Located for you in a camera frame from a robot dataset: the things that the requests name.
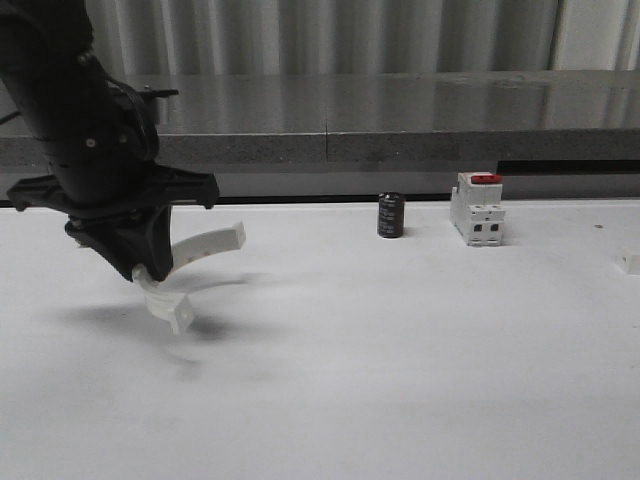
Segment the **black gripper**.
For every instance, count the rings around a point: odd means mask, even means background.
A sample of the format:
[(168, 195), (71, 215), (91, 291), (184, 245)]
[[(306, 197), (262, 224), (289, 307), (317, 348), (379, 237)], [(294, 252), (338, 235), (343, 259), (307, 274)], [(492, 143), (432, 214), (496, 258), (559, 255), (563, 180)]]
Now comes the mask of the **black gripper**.
[[(67, 214), (66, 234), (95, 251), (132, 282), (132, 271), (138, 265), (144, 266), (155, 281), (165, 280), (172, 270), (171, 206), (210, 209), (220, 192), (212, 174), (148, 167), (141, 180), (107, 199), (89, 199), (87, 192), (80, 200), (74, 199), (53, 175), (20, 180), (7, 195), (19, 211), (42, 207)], [(131, 248), (109, 221), (127, 228)]]

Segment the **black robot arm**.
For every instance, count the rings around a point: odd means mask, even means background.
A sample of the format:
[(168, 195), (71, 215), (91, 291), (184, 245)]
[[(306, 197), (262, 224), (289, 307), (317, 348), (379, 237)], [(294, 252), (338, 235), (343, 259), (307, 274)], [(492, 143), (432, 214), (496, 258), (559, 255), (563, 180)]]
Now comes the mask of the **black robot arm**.
[(49, 165), (8, 197), (20, 211), (65, 213), (66, 233), (124, 278), (143, 266), (161, 281), (174, 265), (172, 207), (213, 207), (217, 181), (157, 163), (155, 92), (114, 79), (92, 46), (82, 1), (2, 3), (1, 78)]

